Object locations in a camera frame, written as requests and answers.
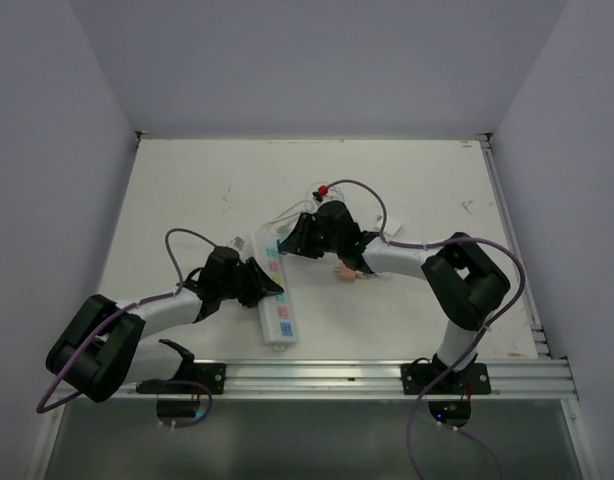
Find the white power strip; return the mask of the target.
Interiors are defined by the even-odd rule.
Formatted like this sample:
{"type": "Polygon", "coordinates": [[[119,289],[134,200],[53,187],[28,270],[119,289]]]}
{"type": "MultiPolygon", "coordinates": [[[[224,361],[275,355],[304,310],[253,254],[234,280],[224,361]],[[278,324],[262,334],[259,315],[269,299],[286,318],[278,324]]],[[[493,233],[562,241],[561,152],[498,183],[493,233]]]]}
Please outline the white power strip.
{"type": "Polygon", "coordinates": [[[275,351],[282,351],[298,342],[298,331],[278,252],[278,238],[267,231],[257,230],[250,232],[249,240],[255,260],[283,289],[282,293],[265,297],[258,303],[263,342],[275,351]]]}

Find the orange charger plug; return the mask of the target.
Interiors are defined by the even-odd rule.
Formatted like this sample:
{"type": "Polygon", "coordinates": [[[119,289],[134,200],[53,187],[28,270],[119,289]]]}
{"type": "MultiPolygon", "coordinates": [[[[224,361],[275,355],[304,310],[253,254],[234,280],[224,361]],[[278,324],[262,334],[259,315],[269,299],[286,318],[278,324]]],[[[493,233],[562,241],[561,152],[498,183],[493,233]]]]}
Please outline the orange charger plug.
{"type": "Polygon", "coordinates": [[[349,269],[344,265],[339,265],[334,269],[336,277],[340,281],[344,282],[353,282],[358,278],[358,274],[356,271],[349,269]]]}

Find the white charger plug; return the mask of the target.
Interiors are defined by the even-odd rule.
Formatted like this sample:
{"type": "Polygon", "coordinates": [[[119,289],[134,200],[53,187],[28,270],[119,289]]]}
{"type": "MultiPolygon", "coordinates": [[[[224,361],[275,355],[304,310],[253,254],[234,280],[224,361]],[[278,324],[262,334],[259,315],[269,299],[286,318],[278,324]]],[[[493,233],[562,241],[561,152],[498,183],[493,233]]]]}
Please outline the white charger plug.
{"type": "Polygon", "coordinates": [[[384,236],[394,237],[402,228],[402,223],[392,217],[378,215],[376,219],[376,231],[382,232],[384,236]]]}

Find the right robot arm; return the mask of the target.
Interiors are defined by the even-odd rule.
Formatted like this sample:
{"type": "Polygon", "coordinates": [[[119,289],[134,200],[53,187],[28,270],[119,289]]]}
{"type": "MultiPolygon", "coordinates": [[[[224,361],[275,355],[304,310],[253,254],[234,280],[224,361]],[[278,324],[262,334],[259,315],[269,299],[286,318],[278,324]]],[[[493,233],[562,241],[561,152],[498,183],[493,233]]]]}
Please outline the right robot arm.
{"type": "Polygon", "coordinates": [[[458,232],[439,247],[406,248],[361,229],[341,201],[301,214],[279,252],[311,259],[332,253],[356,272],[426,281],[448,318],[432,369],[434,384],[448,393],[467,382],[477,333],[510,290],[508,277],[468,235],[458,232]]]}

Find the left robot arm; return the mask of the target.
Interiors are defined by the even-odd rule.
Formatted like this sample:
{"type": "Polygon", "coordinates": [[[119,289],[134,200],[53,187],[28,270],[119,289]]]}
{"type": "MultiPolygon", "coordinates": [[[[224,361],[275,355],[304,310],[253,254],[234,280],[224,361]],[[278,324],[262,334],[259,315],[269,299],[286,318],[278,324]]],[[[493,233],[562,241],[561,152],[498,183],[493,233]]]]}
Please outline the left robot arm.
{"type": "Polygon", "coordinates": [[[170,292],[127,305],[101,294],[89,297],[50,349],[46,368],[56,382],[97,403],[127,383],[156,381],[172,392],[194,391],[194,354],[173,340],[147,345],[145,338],[199,323],[225,301],[252,308],[283,291],[254,258],[219,246],[170,292]]]}

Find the aluminium table rail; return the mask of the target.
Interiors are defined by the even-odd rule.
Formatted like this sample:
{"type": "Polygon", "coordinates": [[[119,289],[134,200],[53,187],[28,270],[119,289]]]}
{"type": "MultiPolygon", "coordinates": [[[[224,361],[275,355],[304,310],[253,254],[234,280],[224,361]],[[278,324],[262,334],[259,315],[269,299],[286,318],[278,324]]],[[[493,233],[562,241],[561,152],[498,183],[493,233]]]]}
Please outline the aluminium table rail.
{"type": "Polygon", "coordinates": [[[420,362],[198,361],[192,379],[230,399],[575,399],[565,360],[481,360],[468,373],[446,377],[427,391],[434,374],[420,362]]]}

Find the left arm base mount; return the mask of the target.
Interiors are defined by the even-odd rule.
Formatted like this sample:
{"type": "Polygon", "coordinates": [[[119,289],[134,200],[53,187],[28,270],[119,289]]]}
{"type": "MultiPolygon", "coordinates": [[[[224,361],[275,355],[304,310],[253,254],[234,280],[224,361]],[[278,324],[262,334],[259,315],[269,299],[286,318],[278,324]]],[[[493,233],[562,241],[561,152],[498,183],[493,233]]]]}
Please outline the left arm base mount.
{"type": "Polygon", "coordinates": [[[170,430],[196,426],[213,411],[214,396],[224,390],[224,363],[197,363],[195,355],[172,340],[159,340],[138,352],[130,369],[136,392],[165,396],[156,416],[170,430]]]}

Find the right side aluminium rail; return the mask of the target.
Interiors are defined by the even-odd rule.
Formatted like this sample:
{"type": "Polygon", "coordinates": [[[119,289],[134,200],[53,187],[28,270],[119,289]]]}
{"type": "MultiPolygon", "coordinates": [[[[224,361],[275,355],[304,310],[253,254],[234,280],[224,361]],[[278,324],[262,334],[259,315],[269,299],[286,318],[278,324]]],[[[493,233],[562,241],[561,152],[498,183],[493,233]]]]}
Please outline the right side aluminium rail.
{"type": "MultiPolygon", "coordinates": [[[[513,223],[511,221],[511,216],[504,196],[502,184],[500,182],[499,175],[496,169],[491,138],[491,133],[479,134],[476,136],[476,140],[479,142],[481,147],[492,190],[496,198],[496,204],[499,211],[499,215],[502,219],[503,230],[505,232],[507,243],[509,245],[510,250],[516,255],[516,257],[520,261],[522,261],[521,251],[513,228],[513,223]]],[[[538,357],[541,359],[551,359],[552,356],[547,342],[546,334],[536,309],[536,304],[528,277],[525,282],[522,300],[523,306],[525,307],[525,312],[528,314],[529,327],[534,338],[534,344],[538,353],[538,357]]]]}

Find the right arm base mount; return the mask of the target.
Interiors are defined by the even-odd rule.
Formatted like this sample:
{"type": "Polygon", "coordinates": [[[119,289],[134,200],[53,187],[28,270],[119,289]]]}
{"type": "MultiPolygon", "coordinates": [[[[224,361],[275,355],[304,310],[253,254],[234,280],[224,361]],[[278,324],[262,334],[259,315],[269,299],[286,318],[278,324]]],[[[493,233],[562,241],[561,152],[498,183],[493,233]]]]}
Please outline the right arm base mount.
{"type": "Polygon", "coordinates": [[[427,395],[450,396],[450,400],[428,402],[433,420],[441,424],[461,428],[471,418],[471,400],[474,395],[490,395],[492,387],[489,372],[484,363],[472,360],[463,370],[451,370],[440,380],[445,365],[433,357],[420,357],[400,365],[401,384],[405,395],[418,396],[429,384],[427,395]]]}

